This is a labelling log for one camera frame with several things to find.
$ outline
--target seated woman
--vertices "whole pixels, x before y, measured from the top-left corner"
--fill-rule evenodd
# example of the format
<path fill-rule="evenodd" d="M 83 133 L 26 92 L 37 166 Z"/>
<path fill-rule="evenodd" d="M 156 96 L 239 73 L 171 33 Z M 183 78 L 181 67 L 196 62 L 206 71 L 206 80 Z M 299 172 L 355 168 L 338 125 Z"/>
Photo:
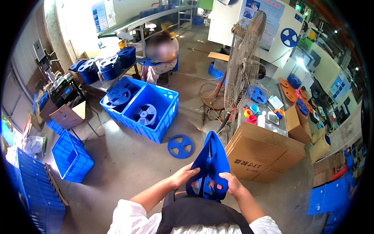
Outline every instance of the seated woman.
<path fill-rule="evenodd" d="M 157 84 L 160 74 L 172 70 L 177 64 L 179 50 L 178 40 L 167 30 L 161 35 L 155 35 L 147 42 L 147 55 L 155 62 L 162 62 L 154 66 L 141 66 L 141 80 L 150 84 Z"/>

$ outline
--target black vest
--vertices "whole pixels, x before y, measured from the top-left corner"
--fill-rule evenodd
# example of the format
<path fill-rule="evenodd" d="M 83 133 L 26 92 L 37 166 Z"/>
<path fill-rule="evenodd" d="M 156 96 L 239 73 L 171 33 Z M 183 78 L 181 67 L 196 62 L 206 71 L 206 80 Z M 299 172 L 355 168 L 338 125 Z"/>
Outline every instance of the black vest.
<path fill-rule="evenodd" d="M 243 215 L 219 202 L 184 196 L 162 208 L 162 219 L 157 234 L 169 234 L 173 227 L 192 225 L 218 226 L 237 224 L 243 234 L 254 234 Z"/>

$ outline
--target poster on wall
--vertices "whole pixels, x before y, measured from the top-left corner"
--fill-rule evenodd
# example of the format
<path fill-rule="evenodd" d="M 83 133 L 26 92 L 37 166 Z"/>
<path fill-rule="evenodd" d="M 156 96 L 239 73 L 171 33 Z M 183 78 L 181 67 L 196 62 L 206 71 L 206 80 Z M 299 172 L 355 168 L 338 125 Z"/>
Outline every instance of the poster on wall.
<path fill-rule="evenodd" d="M 107 17 L 105 15 L 104 1 L 100 1 L 91 6 L 93 20 L 96 25 L 96 32 L 100 33 L 108 28 Z"/>
<path fill-rule="evenodd" d="M 341 71 L 330 87 L 331 93 L 333 94 L 332 99 L 334 100 L 334 102 L 340 103 L 350 89 L 351 86 L 349 85 L 345 74 L 343 73 L 343 71 Z"/>
<path fill-rule="evenodd" d="M 279 28 L 284 5 L 274 0 L 246 0 L 242 18 L 249 23 L 258 10 L 266 14 L 266 25 L 260 40 L 260 48 L 269 52 Z"/>

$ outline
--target white bottle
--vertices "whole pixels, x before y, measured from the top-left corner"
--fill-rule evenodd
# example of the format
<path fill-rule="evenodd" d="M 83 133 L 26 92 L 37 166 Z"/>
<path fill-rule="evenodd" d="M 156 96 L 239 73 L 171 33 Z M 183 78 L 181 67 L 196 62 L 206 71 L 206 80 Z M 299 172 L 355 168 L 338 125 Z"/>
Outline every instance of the white bottle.
<path fill-rule="evenodd" d="M 257 125 L 262 128 L 265 128 L 265 116 L 264 115 L 259 115 L 257 117 Z"/>

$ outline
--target plastic bag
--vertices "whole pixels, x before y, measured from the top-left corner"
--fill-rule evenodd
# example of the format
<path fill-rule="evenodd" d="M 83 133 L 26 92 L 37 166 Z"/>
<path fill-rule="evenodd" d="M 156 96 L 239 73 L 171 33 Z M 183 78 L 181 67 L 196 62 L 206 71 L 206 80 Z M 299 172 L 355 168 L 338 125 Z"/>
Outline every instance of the plastic bag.
<path fill-rule="evenodd" d="M 29 136 L 23 142 L 24 150 L 30 156 L 40 153 L 43 149 L 43 137 Z"/>

